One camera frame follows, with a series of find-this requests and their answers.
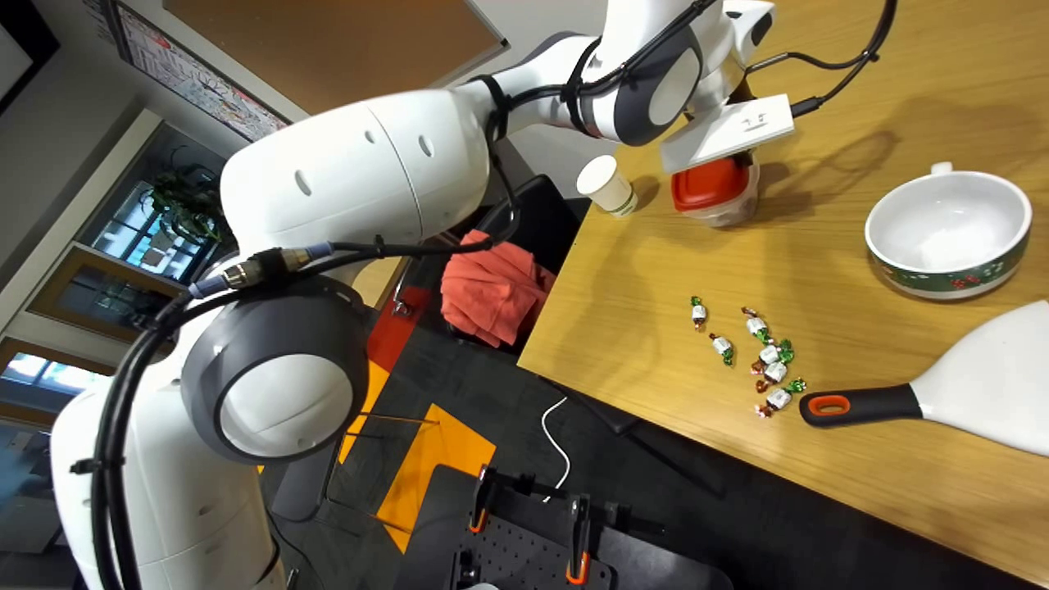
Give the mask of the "red lid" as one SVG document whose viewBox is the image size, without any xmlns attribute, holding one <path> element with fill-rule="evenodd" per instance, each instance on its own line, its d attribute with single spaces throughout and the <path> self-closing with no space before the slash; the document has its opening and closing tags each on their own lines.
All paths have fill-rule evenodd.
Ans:
<svg viewBox="0 0 1049 590">
<path fill-rule="evenodd" d="M 675 210 L 692 213 L 741 197 L 749 185 L 750 167 L 734 159 L 719 159 L 675 172 L 670 180 Z"/>
</svg>

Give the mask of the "clear plastic bowl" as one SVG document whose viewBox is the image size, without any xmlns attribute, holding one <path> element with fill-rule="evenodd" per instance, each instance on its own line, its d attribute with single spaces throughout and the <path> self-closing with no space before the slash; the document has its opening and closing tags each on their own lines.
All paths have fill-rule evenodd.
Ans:
<svg viewBox="0 0 1049 590">
<path fill-rule="evenodd" d="M 682 216 L 693 218 L 693 220 L 711 228 L 730 227 L 730 225 L 738 225 L 750 220 L 754 216 L 754 213 L 756 213 L 759 201 L 761 166 L 757 163 L 750 163 L 749 167 L 749 185 L 741 197 L 728 202 L 726 205 L 713 206 L 711 209 L 705 209 L 704 211 L 679 213 Z"/>
</svg>

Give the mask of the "white bowl with green band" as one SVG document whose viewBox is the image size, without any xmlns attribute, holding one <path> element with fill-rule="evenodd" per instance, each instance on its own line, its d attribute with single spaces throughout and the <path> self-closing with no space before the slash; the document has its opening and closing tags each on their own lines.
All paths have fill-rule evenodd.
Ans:
<svg viewBox="0 0 1049 590">
<path fill-rule="evenodd" d="M 863 234 L 889 285 L 914 297 L 963 300 L 1015 275 L 1032 227 L 1033 204 L 1016 184 L 942 161 L 877 202 Z"/>
</svg>

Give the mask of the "red cloth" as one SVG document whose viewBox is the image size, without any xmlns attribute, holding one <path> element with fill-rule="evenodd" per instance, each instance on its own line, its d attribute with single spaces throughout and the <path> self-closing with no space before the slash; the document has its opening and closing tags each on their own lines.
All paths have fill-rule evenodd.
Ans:
<svg viewBox="0 0 1049 590">
<path fill-rule="evenodd" d="M 490 347 L 513 347 L 534 326 L 555 281 L 556 274 L 513 243 L 456 253 L 443 270 L 442 317 Z"/>
</svg>

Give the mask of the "black chair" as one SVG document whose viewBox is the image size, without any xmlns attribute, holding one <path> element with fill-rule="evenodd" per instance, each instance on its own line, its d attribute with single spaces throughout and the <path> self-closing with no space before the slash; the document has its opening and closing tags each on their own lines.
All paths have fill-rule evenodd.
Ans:
<svg viewBox="0 0 1049 590">
<path fill-rule="evenodd" d="M 557 279 L 579 231 L 581 218 L 573 210 L 570 202 L 562 197 L 561 191 L 545 175 L 528 180 L 518 189 L 518 194 L 520 195 L 520 225 L 505 243 L 513 243 L 513 245 L 533 253 L 536 261 L 556 274 Z M 445 320 L 443 323 L 454 338 L 481 347 L 490 347 L 475 337 L 456 331 Z M 509 352 L 514 355 L 520 354 L 532 329 L 524 335 L 524 340 L 521 343 L 513 345 L 513 347 L 502 345 L 502 347 L 492 347 L 492 350 Z"/>
</svg>

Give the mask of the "white paper cup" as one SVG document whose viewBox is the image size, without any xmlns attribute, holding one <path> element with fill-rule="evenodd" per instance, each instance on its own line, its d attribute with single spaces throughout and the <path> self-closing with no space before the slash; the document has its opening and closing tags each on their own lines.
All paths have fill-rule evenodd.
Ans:
<svg viewBox="0 0 1049 590">
<path fill-rule="evenodd" d="M 615 217 L 629 216 L 639 198 L 631 183 L 619 171 L 613 156 L 599 156 L 588 161 L 574 183 L 581 197 L 587 197 L 600 209 Z"/>
</svg>

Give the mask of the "black and orange clamp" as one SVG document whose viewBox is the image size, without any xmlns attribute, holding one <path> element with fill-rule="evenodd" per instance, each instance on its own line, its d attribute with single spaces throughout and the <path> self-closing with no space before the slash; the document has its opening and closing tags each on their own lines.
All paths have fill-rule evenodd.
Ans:
<svg viewBox="0 0 1049 590">
<path fill-rule="evenodd" d="M 496 468 L 484 464 L 480 468 L 479 477 L 477 477 L 475 496 L 473 496 L 473 505 L 468 520 L 468 530 L 472 533 L 479 534 L 484 531 L 498 486 L 498 471 Z"/>
<path fill-rule="evenodd" d="M 570 497 L 569 563 L 565 577 L 570 585 L 583 586 L 591 571 L 591 497 Z"/>
</svg>

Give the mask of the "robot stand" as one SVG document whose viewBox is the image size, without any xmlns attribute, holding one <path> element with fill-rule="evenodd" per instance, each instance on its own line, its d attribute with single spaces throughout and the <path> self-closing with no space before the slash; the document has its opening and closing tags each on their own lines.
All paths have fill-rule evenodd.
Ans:
<svg viewBox="0 0 1049 590">
<path fill-rule="evenodd" d="M 734 590 L 720 569 L 675 552 L 663 525 L 591 499 L 588 581 L 568 583 L 570 498 L 541 500 L 530 478 L 499 475 L 484 531 L 468 530 L 477 478 L 431 475 L 394 590 Z"/>
</svg>

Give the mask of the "cork board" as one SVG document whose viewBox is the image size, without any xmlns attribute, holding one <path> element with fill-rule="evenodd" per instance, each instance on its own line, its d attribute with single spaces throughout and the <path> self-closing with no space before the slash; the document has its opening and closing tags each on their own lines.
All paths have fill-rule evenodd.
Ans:
<svg viewBox="0 0 1049 590">
<path fill-rule="evenodd" d="M 164 0 L 307 113 L 451 83 L 509 48 L 475 0 Z"/>
</svg>

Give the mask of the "potted plant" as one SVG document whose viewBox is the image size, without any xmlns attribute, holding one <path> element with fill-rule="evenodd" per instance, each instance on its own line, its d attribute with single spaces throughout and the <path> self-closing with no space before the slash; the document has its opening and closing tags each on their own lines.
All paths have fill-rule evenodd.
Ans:
<svg viewBox="0 0 1049 590">
<path fill-rule="evenodd" d="M 220 180 L 200 164 L 188 164 L 162 171 L 149 182 L 140 205 L 157 214 L 160 231 L 169 238 L 191 245 L 228 243 L 232 230 L 220 201 Z"/>
</svg>

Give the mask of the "window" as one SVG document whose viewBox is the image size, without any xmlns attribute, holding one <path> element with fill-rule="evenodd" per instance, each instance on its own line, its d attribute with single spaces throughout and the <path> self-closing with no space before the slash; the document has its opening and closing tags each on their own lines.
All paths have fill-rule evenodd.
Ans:
<svg viewBox="0 0 1049 590">
<path fill-rule="evenodd" d="M 124 168 L 76 243 L 176 283 L 191 283 L 232 251 L 231 243 L 167 232 L 150 191 L 160 173 L 187 171 L 193 182 L 217 182 L 226 157 L 162 123 Z"/>
</svg>

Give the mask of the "row of wood framed windows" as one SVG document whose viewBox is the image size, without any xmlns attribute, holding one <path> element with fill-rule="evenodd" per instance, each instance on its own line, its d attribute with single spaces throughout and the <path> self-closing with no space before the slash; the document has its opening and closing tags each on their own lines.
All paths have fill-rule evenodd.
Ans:
<svg viewBox="0 0 1049 590">
<path fill-rule="evenodd" d="M 142 321 L 183 285 L 69 243 L 36 252 L 0 290 L 0 423 L 49 429 L 79 393 L 104 384 Z"/>
</svg>

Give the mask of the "wall poster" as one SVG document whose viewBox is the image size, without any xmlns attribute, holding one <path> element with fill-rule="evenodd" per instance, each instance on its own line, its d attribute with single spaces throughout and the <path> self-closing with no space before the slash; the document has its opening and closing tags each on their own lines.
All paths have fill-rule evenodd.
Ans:
<svg viewBox="0 0 1049 590">
<path fill-rule="evenodd" d="M 288 127 L 291 120 L 251 94 L 239 83 L 191 52 L 179 41 L 123 0 L 98 0 L 115 40 L 120 59 L 183 98 L 248 142 Z"/>
</svg>

